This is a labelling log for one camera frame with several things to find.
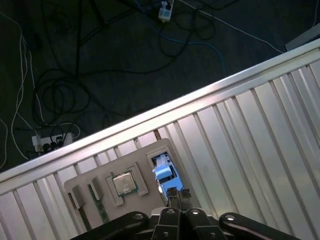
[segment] blue object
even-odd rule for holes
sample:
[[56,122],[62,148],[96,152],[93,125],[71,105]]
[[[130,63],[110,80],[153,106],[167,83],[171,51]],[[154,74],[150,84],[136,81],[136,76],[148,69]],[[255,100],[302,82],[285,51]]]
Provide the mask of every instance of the blue object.
[[175,178],[161,184],[162,191],[163,191],[163,193],[165,193],[166,197],[167,197],[167,190],[169,188],[174,188],[174,187],[176,187],[177,190],[181,190],[184,187],[182,185],[180,177],[175,177]]
[[158,180],[172,176],[172,172],[168,163],[158,166],[154,173],[155,178]]
[[181,190],[184,187],[176,167],[173,165],[166,152],[154,157],[153,160],[156,161],[154,162],[155,168],[153,170],[155,179],[159,181],[162,193],[166,198],[168,198],[167,190],[169,188]]
[[[143,12],[143,14],[144,14],[145,16],[147,16],[146,13],[145,13],[145,11],[144,11],[143,8],[141,7],[140,3],[139,3],[137,0],[133,0],[133,1],[134,1],[135,4],[139,7],[139,9]],[[167,36],[165,36],[165,35],[162,35],[154,26],[152,26],[152,25],[150,25],[150,26],[151,26],[152,30],[153,30],[154,32],[156,32],[160,37],[162,37],[162,38],[164,38],[164,39],[167,39],[167,40],[169,40],[169,41],[172,41],[172,42],[176,42],[176,43],[180,43],[180,44],[186,44],[185,41],[177,40],[177,39],[174,39],[174,38],[171,38],[171,37],[167,37]],[[223,68],[223,73],[224,73],[225,76],[227,75],[224,59],[223,59],[221,53],[218,51],[218,49],[216,49],[213,45],[211,45],[211,44],[209,44],[209,43],[206,43],[206,42],[188,42],[188,45],[205,45],[205,46],[208,46],[208,47],[212,48],[213,50],[215,50],[215,51],[218,53],[219,58],[220,58],[220,60],[221,60],[221,64],[222,64],[222,68]]]

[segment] metal screw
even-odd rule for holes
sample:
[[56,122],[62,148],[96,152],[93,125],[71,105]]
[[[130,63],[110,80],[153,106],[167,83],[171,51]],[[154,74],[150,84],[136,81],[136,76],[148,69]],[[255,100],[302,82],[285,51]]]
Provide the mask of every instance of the metal screw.
[[227,215],[225,216],[226,219],[228,219],[229,221],[234,221],[236,218],[235,216],[232,216],[232,215]]
[[139,219],[143,219],[144,216],[141,213],[137,213],[136,215],[133,216],[134,219],[139,220]]
[[170,209],[168,209],[166,212],[167,212],[168,214],[174,214],[176,211],[175,211],[174,209],[170,208]]
[[194,215],[197,215],[200,213],[200,211],[198,209],[192,209],[191,212],[194,214]]

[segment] blue cable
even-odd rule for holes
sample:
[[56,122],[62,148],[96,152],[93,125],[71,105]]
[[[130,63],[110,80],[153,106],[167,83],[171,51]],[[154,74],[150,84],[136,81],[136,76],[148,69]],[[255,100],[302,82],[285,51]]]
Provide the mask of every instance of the blue cable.
[[[145,13],[145,11],[143,10],[143,8],[141,7],[140,3],[137,1],[137,0],[133,0],[135,2],[135,4],[138,6],[138,8],[140,8],[141,12],[147,17],[147,14]],[[161,34],[154,26],[152,26],[149,22],[148,24],[150,25],[150,27],[152,28],[152,30],[154,32],[156,32],[160,37],[164,38],[164,39],[167,39],[169,41],[172,41],[172,42],[175,42],[175,43],[179,43],[179,44],[186,44],[187,42],[185,41],[181,41],[181,40],[177,40],[177,39],[174,39],[174,38],[171,38],[171,37],[167,37],[163,34]],[[222,57],[222,54],[218,51],[218,49],[216,49],[213,45],[209,44],[209,43],[206,43],[206,42],[188,42],[187,43],[188,45],[205,45],[205,46],[208,46],[210,48],[212,48],[213,50],[215,50],[218,55],[219,55],[219,58],[220,58],[220,61],[221,61],[221,64],[222,64],[222,69],[223,69],[223,74],[226,76],[227,75],[227,71],[226,71],[226,68],[225,68],[225,62],[224,62],[224,58]]]

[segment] power strip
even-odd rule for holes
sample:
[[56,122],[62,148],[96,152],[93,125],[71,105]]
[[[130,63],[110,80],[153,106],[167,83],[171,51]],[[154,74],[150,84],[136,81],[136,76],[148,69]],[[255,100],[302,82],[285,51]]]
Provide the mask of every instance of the power strip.
[[170,22],[172,9],[174,8],[174,0],[162,1],[162,7],[159,10],[158,18],[163,22]]
[[63,146],[69,145],[73,142],[73,134],[71,132],[68,132],[67,134],[63,134],[63,135],[58,134],[58,135],[54,135],[52,137],[48,136],[48,137],[43,137],[43,138],[41,138],[40,135],[36,135],[36,136],[32,137],[32,144],[34,146],[34,150],[37,153],[42,153],[44,151],[43,146],[45,144],[48,144],[49,146],[52,142],[57,144],[59,141],[62,141],[62,139],[64,137],[65,137],[65,139],[63,142]]

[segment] white cable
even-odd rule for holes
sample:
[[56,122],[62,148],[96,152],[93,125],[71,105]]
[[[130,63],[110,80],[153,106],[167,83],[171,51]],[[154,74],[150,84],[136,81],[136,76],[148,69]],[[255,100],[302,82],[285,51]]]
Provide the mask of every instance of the white cable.
[[3,123],[4,127],[5,127],[5,139],[4,139],[4,160],[2,162],[2,164],[0,165],[0,169],[3,168],[3,166],[6,164],[7,162],[7,142],[8,142],[8,126],[6,125],[6,123],[0,118],[0,122]]
[[[187,6],[189,6],[189,7],[192,8],[192,9],[197,9],[195,6],[192,6],[191,4],[187,3],[187,2],[184,1],[184,0],[178,0],[178,1],[181,2],[181,3],[183,3],[183,4],[185,4],[185,5],[187,5]],[[262,43],[265,43],[265,44],[269,45],[271,48],[273,48],[274,50],[276,50],[277,52],[279,52],[279,53],[281,53],[281,54],[284,53],[283,51],[280,51],[279,49],[277,49],[277,48],[275,48],[274,46],[272,46],[269,42],[267,42],[267,41],[265,41],[265,40],[262,40],[262,39],[260,39],[260,38],[258,38],[258,37],[256,37],[256,36],[253,36],[253,35],[245,32],[245,31],[243,31],[243,30],[241,30],[241,29],[239,29],[239,28],[236,28],[235,26],[230,25],[229,23],[221,20],[220,18],[217,18],[216,16],[213,16],[213,15],[211,15],[211,14],[205,12],[205,11],[202,11],[202,10],[198,10],[198,11],[199,11],[200,13],[203,13],[203,14],[211,17],[211,18],[214,18],[215,20],[217,20],[217,21],[219,21],[219,22],[227,25],[228,27],[230,27],[230,28],[232,28],[232,29],[234,29],[234,30],[237,30],[237,31],[239,31],[239,32],[241,32],[241,33],[243,33],[243,34],[245,34],[245,35],[247,35],[247,36],[249,36],[249,37],[251,37],[251,38],[253,38],[253,39],[256,39],[256,40],[258,40],[258,41],[260,41],[260,42],[262,42]]]
[[[13,115],[13,119],[12,119],[12,122],[11,122],[11,135],[12,135],[12,139],[13,139],[13,142],[14,142],[14,145],[16,147],[16,149],[19,151],[19,153],[21,154],[21,156],[24,158],[24,159],[29,159],[28,157],[26,157],[20,150],[20,148],[18,147],[18,144],[16,142],[16,139],[15,139],[15,135],[14,135],[14,122],[15,122],[15,119],[16,119],[16,116],[17,116],[17,113],[18,113],[18,110],[19,110],[19,107],[22,103],[22,100],[23,100],[23,86],[24,86],[24,82],[26,80],[26,75],[27,73],[25,73],[24,75],[24,69],[23,69],[23,59],[22,59],[22,50],[21,50],[21,45],[22,45],[22,39],[23,39],[23,36],[22,34],[20,35],[20,42],[19,42],[19,50],[20,50],[20,65],[21,65],[21,76],[22,76],[22,84],[21,84],[21,87],[18,91],[18,94],[16,96],[16,101],[17,101],[17,105],[16,105],[16,110],[15,110],[15,113]],[[22,89],[22,93],[21,93],[21,99],[20,101],[18,102],[18,98],[19,98],[19,92],[20,90]]]
[[25,90],[25,88],[24,88],[24,81],[25,81],[25,79],[26,79],[26,76],[27,76],[27,73],[28,73],[28,61],[27,61],[27,55],[26,55],[26,52],[27,52],[27,49],[26,49],[26,43],[23,41],[23,47],[24,47],[24,62],[25,62],[25,74],[24,74],[24,77],[23,77],[23,82],[22,82],[22,84],[21,84],[21,87],[20,87],[20,89],[19,89],[19,91],[18,91],[18,94],[17,94],[17,97],[16,97],[16,103],[15,103],[15,107],[16,107],[16,111],[17,111],[17,115],[25,122],[25,124],[27,124],[28,125],[28,127],[31,129],[31,130],[33,130],[34,131],[34,133],[36,134],[36,135],[38,135],[38,133],[37,133],[37,131],[36,130],[34,130],[33,129],[33,127],[20,115],[20,113],[19,113],[19,108],[18,108],[18,98],[19,98],[19,92],[21,91],[21,101],[23,100],[23,98],[24,98],[24,90]]
[[73,123],[73,122],[63,122],[63,123],[60,123],[59,126],[60,125],[74,125],[78,129],[78,134],[75,137],[73,137],[74,139],[78,138],[80,136],[80,134],[81,134],[80,127],[77,124]]
[[[33,68],[32,68],[32,54],[31,54],[31,51],[29,51],[29,54],[30,54],[30,71],[31,71],[32,84],[33,84],[33,89],[36,89],[34,71],[33,71]],[[41,103],[40,103],[40,100],[39,100],[39,97],[38,97],[37,93],[35,94],[35,97],[36,97],[36,100],[37,100],[38,105],[39,105],[41,120],[45,123],[44,116],[42,115]]]
[[319,6],[319,0],[316,1],[315,11],[314,11],[314,21],[313,21],[312,27],[316,25],[316,22],[317,22],[318,6]]

